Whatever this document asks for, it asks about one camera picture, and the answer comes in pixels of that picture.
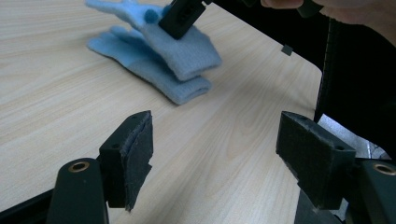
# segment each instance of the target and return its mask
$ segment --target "finger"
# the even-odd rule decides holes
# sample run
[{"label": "finger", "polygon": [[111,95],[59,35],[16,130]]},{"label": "finger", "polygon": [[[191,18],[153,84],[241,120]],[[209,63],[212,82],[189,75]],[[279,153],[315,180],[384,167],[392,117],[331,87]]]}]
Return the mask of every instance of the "finger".
[{"label": "finger", "polygon": [[273,8],[297,8],[303,4],[304,0],[261,0],[262,6]]},{"label": "finger", "polygon": [[356,8],[356,7],[364,7],[372,4],[375,0],[313,0],[315,3],[325,6],[325,7],[333,7],[333,8]]}]

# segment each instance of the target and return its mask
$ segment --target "blue cloth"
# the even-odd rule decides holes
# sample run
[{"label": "blue cloth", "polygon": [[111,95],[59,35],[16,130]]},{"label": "blue cloth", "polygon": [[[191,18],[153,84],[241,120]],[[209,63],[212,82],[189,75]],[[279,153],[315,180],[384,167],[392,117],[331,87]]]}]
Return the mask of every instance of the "blue cloth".
[{"label": "blue cloth", "polygon": [[116,15],[139,31],[148,45],[160,54],[178,80],[189,80],[205,70],[221,64],[221,58],[207,35],[195,26],[179,40],[175,40],[159,25],[163,17],[162,7],[139,4],[135,0],[104,2],[87,0],[86,6]]},{"label": "blue cloth", "polygon": [[206,93],[211,83],[200,76],[180,81],[167,66],[161,55],[150,48],[142,34],[114,26],[109,32],[100,34],[88,42],[88,48],[111,57],[134,74],[157,87],[178,105]]}]

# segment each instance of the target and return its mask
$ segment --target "table surface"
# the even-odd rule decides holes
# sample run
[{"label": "table surface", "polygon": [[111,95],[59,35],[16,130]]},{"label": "table surface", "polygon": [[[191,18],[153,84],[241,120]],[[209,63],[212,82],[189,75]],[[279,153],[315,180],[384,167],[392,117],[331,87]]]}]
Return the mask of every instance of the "table surface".
[{"label": "table surface", "polygon": [[[146,0],[163,6],[166,1]],[[320,70],[210,5],[196,26],[223,64],[213,89],[174,105],[85,46],[125,23],[80,0],[0,3],[0,211],[54,187],[57,172],[151,110],[154,155],[132,213],[110,223],[293,223],[299,188],[276,155],[280,113],[313,118]]]}]

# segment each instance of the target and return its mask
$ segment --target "black object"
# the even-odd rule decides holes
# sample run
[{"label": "black object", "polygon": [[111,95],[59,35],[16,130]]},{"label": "black object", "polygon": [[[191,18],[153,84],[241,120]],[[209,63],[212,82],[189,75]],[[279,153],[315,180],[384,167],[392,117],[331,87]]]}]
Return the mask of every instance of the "black object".
[{"label": "black object", "polygon": [[314,3],[312,0],[304,0],[303,5],[297,8],[298,13],[303,18],[309,18],[320,12],[323,6]]},{"label": "black object", "polygon": [[149,112],[126,119],[99,148],[101,168],[106,174],[109,207],[134,208],[137,194],[151,170],[153,153],[152,117]]},{"label": "black object", "polygon": [[0,213],[0,223],[108,223],[109,207],[131,210],[151,169],[152,117],[134,114],[100,147],[100,156],[64,165],[56,186]]},{"label": "black object", "polygon": [[[396,165],[392,161],[355,159],[353,148],[313,120],[290,112],[281,114],[276,153],[315,208],[338,209],[345,198],[347,220],[355,220],[347,223],[396,222]],[[302,215],[296,216],[301,221]]]},{"label": "black object", "polygon": [[314,121],[282,112],[276,153],[285,161],[298,185],[320,209],[338,209],[342,173],[353,166],[356,151]]},{"label": "black object", "polygon": [[281,51],[290,56],[293,53],[293,48],[289,45],[284,45]]},{"label": "black object", "polygon": [[47,223],[108,223],[97,160],[86,158],[70,161],[59,170]]},{"label": "black object", "polygon": [[330,20],[314,121],[322,114],[396,158],[396,48],[372,29]]},{"label": "black object", "polygon": [[239,0],[245,4],[247,7],[253,7],[257,0]]},{"label": "black object", "polygon": [[159,25],[174,39],[180,39],[205,11],[212,0],[173,0]]},{"label": "black object", "polygon": [[294,224],[341,224],[340,218],[329,210],[317,209],[300,190]]}]

